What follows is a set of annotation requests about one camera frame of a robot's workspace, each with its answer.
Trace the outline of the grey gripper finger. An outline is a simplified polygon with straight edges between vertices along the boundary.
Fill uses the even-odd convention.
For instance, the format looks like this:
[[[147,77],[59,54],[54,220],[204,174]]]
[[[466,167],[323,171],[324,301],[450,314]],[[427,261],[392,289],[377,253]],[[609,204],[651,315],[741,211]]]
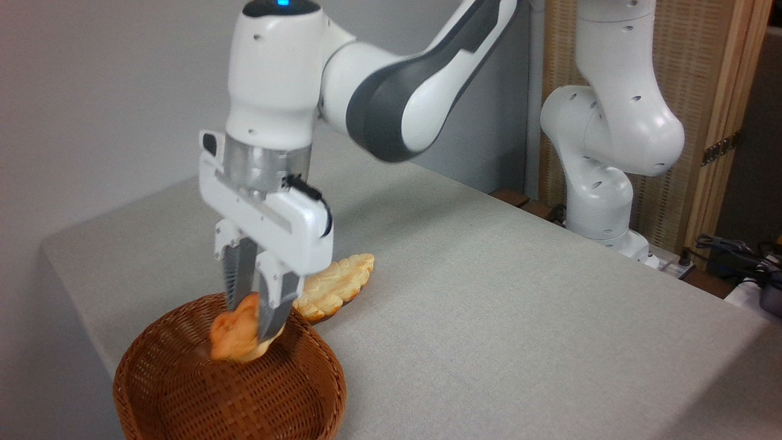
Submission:
[[[259,278],[258,342],[270,342],[283,329],[294,301],[301,295],[304,281],[271,251],[257,255]]]
[[[214,231],[214,256],[222,265],[227,309],[235,311],[252,291],[257,243],[231,221],[221,220]]]

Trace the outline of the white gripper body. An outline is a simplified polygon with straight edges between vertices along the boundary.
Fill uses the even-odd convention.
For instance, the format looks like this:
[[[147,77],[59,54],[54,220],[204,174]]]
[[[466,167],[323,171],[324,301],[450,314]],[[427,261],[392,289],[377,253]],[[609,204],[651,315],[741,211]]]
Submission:
[[[262,253],[299,276],[321,272],[331,264],[333,220],[323,200],[296,188],[281,189],[256,200],[232,189],[224,180],[217,154],[224,140],[216,133],[199,134],[199,191],[205,203],[223,217],[216,228],[215,253],[249,238]]]

